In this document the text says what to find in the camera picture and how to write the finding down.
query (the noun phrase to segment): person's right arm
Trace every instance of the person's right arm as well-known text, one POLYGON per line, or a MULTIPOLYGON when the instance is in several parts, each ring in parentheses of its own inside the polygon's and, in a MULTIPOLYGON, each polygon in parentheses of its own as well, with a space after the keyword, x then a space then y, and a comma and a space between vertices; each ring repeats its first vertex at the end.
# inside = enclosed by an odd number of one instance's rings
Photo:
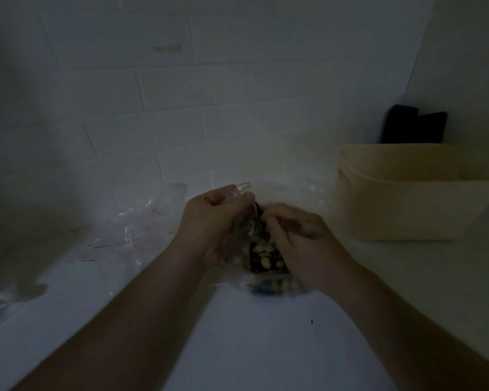
POLYGON ((278 204, 262 219, 290 271, 350 316, 401 390, 489 390, 489 361, 356 263, 316 214, 278 204))

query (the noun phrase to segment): person's right hand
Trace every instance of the person's right hand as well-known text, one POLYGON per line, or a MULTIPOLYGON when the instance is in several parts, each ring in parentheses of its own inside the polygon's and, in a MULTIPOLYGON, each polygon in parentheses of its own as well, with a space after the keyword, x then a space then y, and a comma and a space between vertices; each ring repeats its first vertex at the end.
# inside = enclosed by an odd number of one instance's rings
POLYGON ((326 294, 345 268, 355 262, 322 217, 286 204, 275 204, 261 219, 283 256, 288 269, 307 286, 326 294))

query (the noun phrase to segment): white brick wall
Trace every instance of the white brick wall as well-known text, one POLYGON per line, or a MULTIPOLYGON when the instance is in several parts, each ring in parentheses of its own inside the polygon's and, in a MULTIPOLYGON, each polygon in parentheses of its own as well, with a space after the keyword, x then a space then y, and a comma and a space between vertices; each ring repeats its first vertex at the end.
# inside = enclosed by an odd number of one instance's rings
POLYGON ((167 181, 333 178, 404 92, 433 2, 0 0, 1 231, 167 181))

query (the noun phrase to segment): beige plastic bin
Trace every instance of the beige plastic bin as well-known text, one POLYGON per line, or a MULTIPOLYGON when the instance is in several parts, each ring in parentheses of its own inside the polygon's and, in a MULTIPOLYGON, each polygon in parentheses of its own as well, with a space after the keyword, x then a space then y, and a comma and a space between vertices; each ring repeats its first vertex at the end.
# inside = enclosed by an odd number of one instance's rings
POLYGON ((360 240, 454 240, 489 204, 489 170, 442 144, 339 149, 339 210, 360 240))

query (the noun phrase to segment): person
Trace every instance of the person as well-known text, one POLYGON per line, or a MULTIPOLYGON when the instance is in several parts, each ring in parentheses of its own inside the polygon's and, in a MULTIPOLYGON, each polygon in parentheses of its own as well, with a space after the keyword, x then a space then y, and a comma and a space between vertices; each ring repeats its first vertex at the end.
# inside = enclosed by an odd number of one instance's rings
MULTIPOLYGON (((191 199, 167 249, 15 391, 145 390, 163 368, 174 325, 201 276, 221 258, 233 220, 254 203, 235 186, 191 199)), ((323 219, 277 204, 262 215, 287 267, 334 299, 402 390, 489 390, 489 361, 356 263, 323 219)))

